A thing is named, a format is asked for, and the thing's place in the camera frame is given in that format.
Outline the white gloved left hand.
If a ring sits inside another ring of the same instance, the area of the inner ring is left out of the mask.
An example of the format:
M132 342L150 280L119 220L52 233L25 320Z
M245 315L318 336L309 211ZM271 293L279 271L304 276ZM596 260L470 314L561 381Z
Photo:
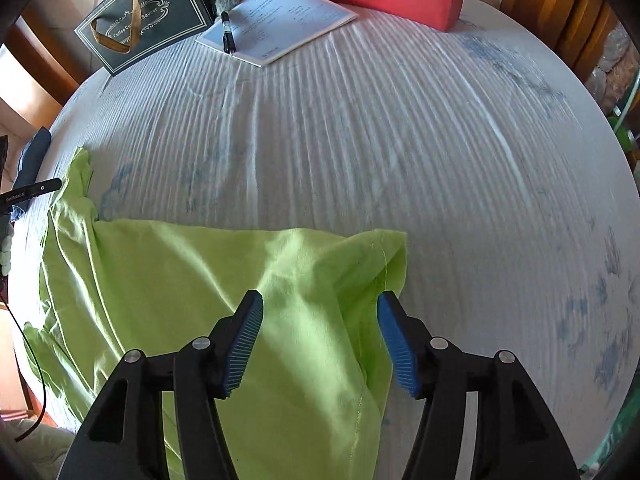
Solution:
M11 271L11 246L13 234L13 224L9 222L1 234L0 271L2 278L6 278Z

